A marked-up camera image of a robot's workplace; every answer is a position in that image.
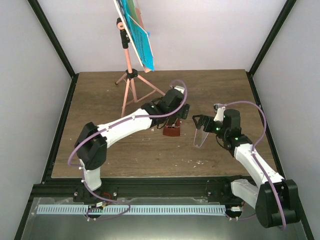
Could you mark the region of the clear plastic metronome cover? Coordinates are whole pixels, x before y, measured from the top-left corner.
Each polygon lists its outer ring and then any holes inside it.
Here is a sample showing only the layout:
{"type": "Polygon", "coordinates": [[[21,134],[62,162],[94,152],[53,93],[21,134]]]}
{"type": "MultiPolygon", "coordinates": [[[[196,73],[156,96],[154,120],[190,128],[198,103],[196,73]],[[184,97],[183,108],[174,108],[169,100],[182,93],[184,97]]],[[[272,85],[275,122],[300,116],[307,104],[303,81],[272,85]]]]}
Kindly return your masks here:
{"type": "Polygon", "coordinates": [[[193,145],[197,148],[201,148],[203,143],[206,141],[209,133],[204,130],[204,126],[200,129],[195,130],[193,145]]]}

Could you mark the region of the red-brown wooden metronome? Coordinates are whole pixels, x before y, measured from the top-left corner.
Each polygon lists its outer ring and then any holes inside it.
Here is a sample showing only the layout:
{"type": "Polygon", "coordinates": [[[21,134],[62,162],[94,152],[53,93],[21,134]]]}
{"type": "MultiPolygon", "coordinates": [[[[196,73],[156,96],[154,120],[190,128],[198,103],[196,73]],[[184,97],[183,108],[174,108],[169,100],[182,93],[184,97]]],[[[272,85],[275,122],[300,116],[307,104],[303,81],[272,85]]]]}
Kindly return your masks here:
{"type": "Polygon", "coordinates": [[[167,137],[179,137],[181,135],[181,119],[170,119],[163,128],[162,134],[167,137]]]}

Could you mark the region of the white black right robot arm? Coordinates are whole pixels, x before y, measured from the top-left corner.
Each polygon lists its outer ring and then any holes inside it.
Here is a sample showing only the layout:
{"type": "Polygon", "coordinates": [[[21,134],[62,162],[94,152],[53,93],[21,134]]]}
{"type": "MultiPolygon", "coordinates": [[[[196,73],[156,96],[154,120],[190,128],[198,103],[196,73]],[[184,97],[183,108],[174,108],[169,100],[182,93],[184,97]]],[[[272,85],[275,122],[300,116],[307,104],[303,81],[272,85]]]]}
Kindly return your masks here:
{"type": "Polygon", "coordinates": [[[298,186],[274,171],[254,148],[253,142],[242,133],[241,115],[236,109],[221,107],[216,116],[194,115],[193,144],[201,147],[208,134],[221,139],[222,148],[229,151],[247,170],[254,181],[237,179],[222,188],[223,198],[229,202],[240,198],[255,209],[264,228],[280,227],[301,220],[298,186]]]}

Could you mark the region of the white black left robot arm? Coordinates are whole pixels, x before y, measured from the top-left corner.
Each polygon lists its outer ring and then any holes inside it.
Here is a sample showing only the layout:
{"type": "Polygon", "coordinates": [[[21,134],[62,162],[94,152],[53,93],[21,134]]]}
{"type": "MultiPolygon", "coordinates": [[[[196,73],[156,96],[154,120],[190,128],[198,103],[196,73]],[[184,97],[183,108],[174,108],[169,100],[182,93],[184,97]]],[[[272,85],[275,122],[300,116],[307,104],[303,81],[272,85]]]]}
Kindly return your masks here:
{"type": "Polygon", "coordinates": [[[127,116],[100,125],[89,122],[83,127],[72,154],[79,159],[82,181],[87,186],[84,195],[89,201],[97,202],[102,196],[101,166],[108,148],[136,132],[186,119],[190,108],[186,99],[187,90],[177,85],[127,116]]]}

